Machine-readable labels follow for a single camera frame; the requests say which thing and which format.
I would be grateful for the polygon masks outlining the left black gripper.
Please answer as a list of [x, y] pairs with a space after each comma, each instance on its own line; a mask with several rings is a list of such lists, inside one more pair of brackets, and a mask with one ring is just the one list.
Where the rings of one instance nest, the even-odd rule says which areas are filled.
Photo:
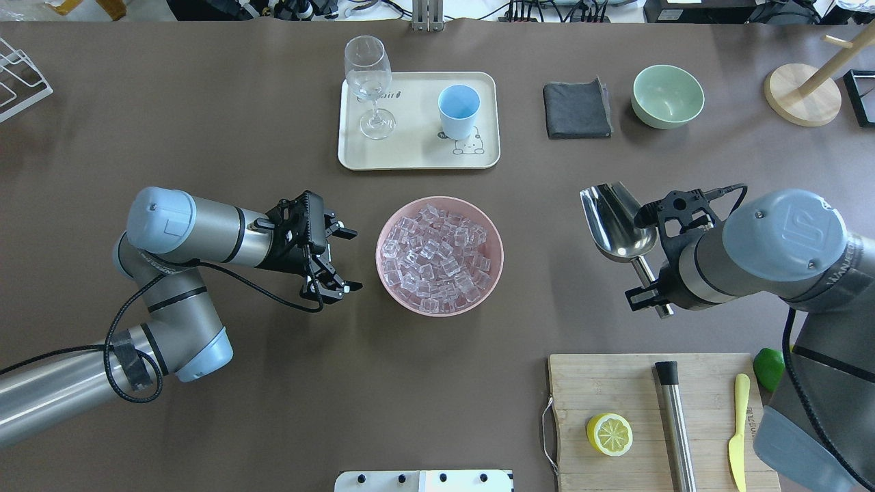
[[344, 280], [331, 262], [319, 256], [327, 249], [326, 238], [358, 236], [334, 210], [325, 210], [319, 194], [304, 191], [294, 200], [279, 200], [265, 218], [256, 219], [256, 229], [271, 233], [267, 254], [256, 267], [304, 276], [302, 299], [334, 304], [363, 288], [362, 283]]

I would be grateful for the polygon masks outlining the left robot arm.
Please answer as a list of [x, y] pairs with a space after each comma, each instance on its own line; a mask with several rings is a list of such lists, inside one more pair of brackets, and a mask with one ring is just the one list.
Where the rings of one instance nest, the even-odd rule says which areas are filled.
[[103, 340], [2, 370], [1, 441], [13, 446], [112, 398], [153, 401], [165, 378], [193, 382], [232, 360], [228, 330], [201, 277], [228, 265], [297, 275], [304, 312], [320, 312], [362, 287], [331, 265], [329, 239], [357, 232], [306, 191], [264, 214], [147, 187], [135, 196], [113, 247], [116, 268], [137, 284]]

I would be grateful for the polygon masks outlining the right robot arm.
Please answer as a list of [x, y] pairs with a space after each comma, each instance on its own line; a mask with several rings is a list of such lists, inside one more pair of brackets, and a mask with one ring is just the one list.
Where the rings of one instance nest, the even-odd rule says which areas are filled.
[[873, 489], [873, 240], [851, 233], [818, 194], [787, 188], [721, 220], [729, 192], [674, 191], [634, 223], [656, 226], [667, 261], [657, 280], [626, 293], [632, 310], [703, 310], [769, 292], [806, 315], [753, 447], [760, 460], [813, 491]]

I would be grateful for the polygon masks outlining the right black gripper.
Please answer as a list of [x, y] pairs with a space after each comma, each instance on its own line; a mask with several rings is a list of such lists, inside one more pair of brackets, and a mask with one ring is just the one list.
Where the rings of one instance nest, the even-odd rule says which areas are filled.
[[720, 189], [672, 191], [665, 198], [644, 205], [635, 215], [634, 224], [639, 228], [658, 228], [667, 264], [660, 268], [656, 280], [625, 292], [632, 311], [666, 308], [670, 304], [686, 310], [703, 310], [718, 305], [694, 293], [682, 280], [680, 267], [682, 252], [687, 246], [696, 245], [705, 233], [704, 227], [722, 223], [710, 208], [710, 202], [721, 196]]

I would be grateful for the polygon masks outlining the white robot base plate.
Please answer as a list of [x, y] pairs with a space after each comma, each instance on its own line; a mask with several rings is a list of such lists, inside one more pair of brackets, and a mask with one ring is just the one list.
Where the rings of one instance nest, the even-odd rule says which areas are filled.
[[347, 471], [334, 491], [513, 491], [513, 472], [501, 469]]

